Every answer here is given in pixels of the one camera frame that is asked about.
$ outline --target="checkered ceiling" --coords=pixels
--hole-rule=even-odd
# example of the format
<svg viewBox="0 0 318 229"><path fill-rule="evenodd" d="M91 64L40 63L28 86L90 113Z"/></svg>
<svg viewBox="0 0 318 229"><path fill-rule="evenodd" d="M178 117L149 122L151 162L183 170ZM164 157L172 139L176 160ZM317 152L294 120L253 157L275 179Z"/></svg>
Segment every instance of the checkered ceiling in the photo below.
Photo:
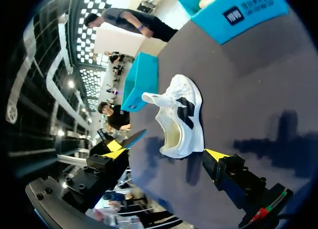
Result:
<svg viewBox="0 0 318 229"><path fill-rule="evenodd" d="M103 84L105 72L92 69L80 69L79 73L85 86L89 108L94 111L97 108L97 100L90 98L99 97L100 88Z"/></svg>
<svg viewBox="0 0 318 229"><path fill-rule="evenodd" d="M83 0L84 4L80 10L79 28L77 37L77 58L81 63L94 64L100 67L106 67L108 57L103 54L95 55L93 53L96 39L96 27L87 28L84 25L84 19L90 13L101 15L105 8L117 7L120 0Z"/></svg>

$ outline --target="blue box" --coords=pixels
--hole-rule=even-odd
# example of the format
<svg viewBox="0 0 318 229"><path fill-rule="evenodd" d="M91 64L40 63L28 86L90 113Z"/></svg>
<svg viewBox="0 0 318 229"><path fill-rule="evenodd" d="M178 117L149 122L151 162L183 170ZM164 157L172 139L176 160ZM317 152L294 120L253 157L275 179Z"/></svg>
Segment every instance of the blue box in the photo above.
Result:
<svg viewBox="0 0 318 229"><path fill-rule="evenodd" d="M140 52L126 76L121 109L139 111L146 105L144 92L158 92L158 58Z"/></svg>
<svg viewBox="0 0 318 229"><path fill-rule="evenodd" d="M179 0L179 2L189 17L192 17L200 10L200 0Z"/></svg>
<svg viewBox="0 0 318 229"><path fill-rule="evenodd" d="M198 6L199 1L193 0L193 4ZM261 22L284 14L288 14L285 0L215 0L191 15L191 21L217 43L224 44Z"/></svg>

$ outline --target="table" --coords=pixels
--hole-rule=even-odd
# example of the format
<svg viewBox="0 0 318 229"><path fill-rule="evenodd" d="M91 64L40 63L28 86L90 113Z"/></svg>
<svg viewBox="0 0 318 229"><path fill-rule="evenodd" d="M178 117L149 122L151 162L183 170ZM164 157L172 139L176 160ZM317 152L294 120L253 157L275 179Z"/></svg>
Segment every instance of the table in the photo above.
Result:
<svg viewBox="0 0 318 229"><path fill-rule="evenodd" d="M267 187L294 191L294 212L310 188L318 158L318 55L298 17L269 20L219 45L191 21L160 52L159 93L175 74L195 81L202 97L205 146L244 158ZM174 160L159 153L158 108L132 114L133 181L167 210L199 229L236 228L245 213L218 192L202 155Z"/></svg>

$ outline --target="black logo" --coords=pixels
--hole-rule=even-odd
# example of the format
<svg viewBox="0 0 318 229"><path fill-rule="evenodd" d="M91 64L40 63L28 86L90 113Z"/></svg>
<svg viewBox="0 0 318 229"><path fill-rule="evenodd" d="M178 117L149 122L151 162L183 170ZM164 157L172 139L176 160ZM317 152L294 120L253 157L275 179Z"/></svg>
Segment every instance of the black logo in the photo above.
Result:
<svg viewBox="0 0 318 229"><path fill-rule="evenodd" d="M236 25L237 23L240 23L242 20L244 20L244 16L236 6L233 6L231 9L225 11L223 15L230 25Z"/></svg>
<svg viewBox="0 0 318 229"><path fill-rule="evenodd" d="M186 107L178 107L178 117L192 130L194 125L189 116L194 116L194 104L189 102L186 98L182 97L177 100Z"/></svg>

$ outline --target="sneaker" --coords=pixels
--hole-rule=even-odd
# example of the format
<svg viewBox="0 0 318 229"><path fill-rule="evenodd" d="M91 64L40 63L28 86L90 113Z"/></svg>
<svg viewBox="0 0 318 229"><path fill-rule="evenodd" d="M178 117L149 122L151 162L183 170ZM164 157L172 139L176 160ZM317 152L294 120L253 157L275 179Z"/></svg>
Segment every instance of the sneaker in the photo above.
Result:
<svg viewBox="0 0 318 229"><path fill-rule="evenodd" d="M204 150L199 121L202 97L192 80L176 75L163 95L145 92L142 99L160 108L156 120L164 132L164 146L160 148L163 155L184 158Z"/></svg>

